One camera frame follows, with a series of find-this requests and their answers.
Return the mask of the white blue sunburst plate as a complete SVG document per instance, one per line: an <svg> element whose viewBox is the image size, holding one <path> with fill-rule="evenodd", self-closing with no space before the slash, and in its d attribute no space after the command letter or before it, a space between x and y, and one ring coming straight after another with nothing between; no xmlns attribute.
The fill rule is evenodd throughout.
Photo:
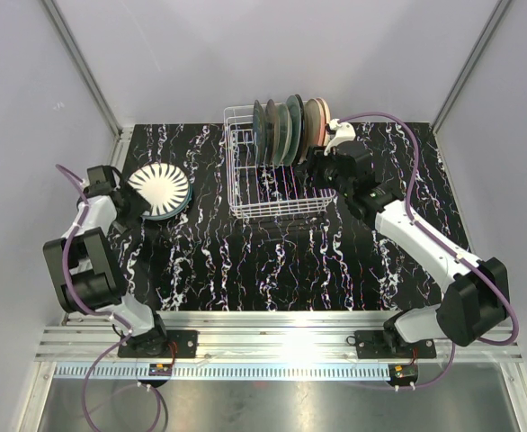
<svg viewBox="0 0 527 432"><path fill-rule="evenodd" d="M128 179L150 203L143 214L157 216L175 210L192 189L184 171L174 165L153 163L135 171Z"/></svg>

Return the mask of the pink cream branch plate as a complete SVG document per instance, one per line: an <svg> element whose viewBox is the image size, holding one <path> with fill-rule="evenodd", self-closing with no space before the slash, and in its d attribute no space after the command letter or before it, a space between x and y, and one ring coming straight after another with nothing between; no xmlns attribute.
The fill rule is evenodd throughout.
<svg viewBox="0 0 527 432"><path fill-rule="evenodd" d="M306 126L301 162L306 159L309 148L320 146L323 143L325 119L322 103L317 98L310 99L305 103L304 114Z"/></svg>

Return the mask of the orange cream leaf plate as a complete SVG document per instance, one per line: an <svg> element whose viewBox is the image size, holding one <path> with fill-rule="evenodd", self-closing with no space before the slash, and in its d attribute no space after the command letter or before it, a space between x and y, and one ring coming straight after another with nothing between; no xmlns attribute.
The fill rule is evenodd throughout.
<svg viewBox="0 0 527 432"><path fill-rule="evenodd" d="M318 97L317 100L319 101L324 114L324 140L322 145L325 147L330 140L329 122L331 121L331 113L324 98Z"/></svg>

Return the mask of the green plate with flower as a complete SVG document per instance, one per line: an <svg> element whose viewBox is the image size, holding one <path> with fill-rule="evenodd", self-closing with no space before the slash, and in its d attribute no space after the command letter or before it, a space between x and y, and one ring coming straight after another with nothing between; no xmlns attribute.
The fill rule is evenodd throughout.
<svg viewBox="0 0 527 432"><path fill-rule="evenodd" d="M290 117L290 110L285 103L280 103L277 106L279 116L279 131L280 138L277 151L275 153L273 163L279 166L283 163L286 158L289 148L292 134L292 120Z"/></svg>

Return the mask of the grey reindeer snowflake plate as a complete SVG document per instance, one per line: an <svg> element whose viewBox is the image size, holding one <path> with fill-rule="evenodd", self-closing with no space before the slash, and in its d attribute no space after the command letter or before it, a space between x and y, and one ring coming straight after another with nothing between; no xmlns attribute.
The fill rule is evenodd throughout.
<svg viewBox="0 0 527 432"><path fill-rule="evenodd" d="M271 165L278 152L280 141L280 120L278 106L273 99L269 99L265 106L266 115L266 139L267 150L265 161L267 165Z"/></svg>

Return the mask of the dark striped rim plate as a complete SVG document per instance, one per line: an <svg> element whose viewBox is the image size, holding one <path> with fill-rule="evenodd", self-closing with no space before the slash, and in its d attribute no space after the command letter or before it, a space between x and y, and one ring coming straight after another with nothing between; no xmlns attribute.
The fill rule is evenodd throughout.
<svg viewBox="0 0 527 432"><path fill-rule="evenodd" d="M304 126L304 104L299 94L288 97L286 105L289 109L291 119L291 138L290 146L284 163L288 166L293 165L298 158L300 140L303 136Z"/></svg>

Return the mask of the white watermelon plate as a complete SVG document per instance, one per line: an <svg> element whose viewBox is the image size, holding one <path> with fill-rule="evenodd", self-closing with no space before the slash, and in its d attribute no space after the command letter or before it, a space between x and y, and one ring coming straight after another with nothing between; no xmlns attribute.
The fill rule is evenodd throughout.
<svg viewBox="0 0 527 432"><path fill-rule="evenodd" d="M192 201L192 198L193 198L193 189L191 189L186 198L184 199L184 201L173 211L170 211L168 213L165 213L165 214L160 214L160 215L157 215L157 216L151 216L151 215L147 215L147 214L142 214L141 215L141 219L144 220L144 221L166 221L166 220L169 220L173 217L175 217L176 215L184 212L189 204L191 203Z"/></svg>

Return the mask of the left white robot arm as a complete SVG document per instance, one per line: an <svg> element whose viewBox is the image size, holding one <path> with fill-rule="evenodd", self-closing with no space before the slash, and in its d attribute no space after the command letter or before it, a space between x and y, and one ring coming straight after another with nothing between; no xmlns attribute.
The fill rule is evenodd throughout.
<svg viewBox="0 0 527 432"><path fill-rule="evenodd" d="M79 193L70 227L43 246L60 307L108 320L121 349L132 356L163 355L170 343L165 325L157 312L129 293L108 240L115 223L131 227L149 203L113 166L90 168L85 181L60 164L56 169Z"/></svg>

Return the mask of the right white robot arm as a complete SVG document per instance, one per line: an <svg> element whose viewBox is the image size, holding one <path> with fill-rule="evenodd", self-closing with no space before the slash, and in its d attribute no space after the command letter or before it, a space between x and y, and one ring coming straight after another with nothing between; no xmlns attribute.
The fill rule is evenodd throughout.
<svg viewBox="0 0 527 432"><path fill-rule="evenodd" d="M482 260L444 237L393 184L378 180L369 151L352 157L311 147L304 171L317 189L340 194L352 216L402 248L442 290L440 303L402 311L384 323L381 339L388 354L403 357L426 339L447 338L466 347L511 317L505 265L494 257Z"/></svg>

